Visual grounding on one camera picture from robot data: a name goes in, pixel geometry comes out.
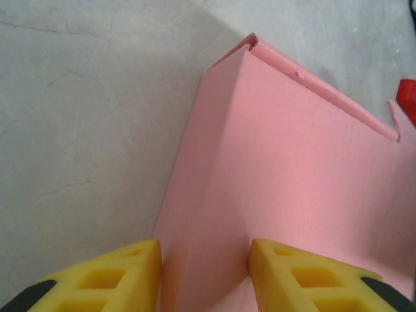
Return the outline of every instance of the gray floor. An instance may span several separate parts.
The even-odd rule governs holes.
[[[146,239],[200,75],[259,36],[391,123],[408,0],[2,0],[0,306]]]

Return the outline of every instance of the folded foam board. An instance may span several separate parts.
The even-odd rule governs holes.
[[[416,131],[249,35],[202,77],[154,237],[163,311],[257,311],[254,238],[375,271],[411,296]]]

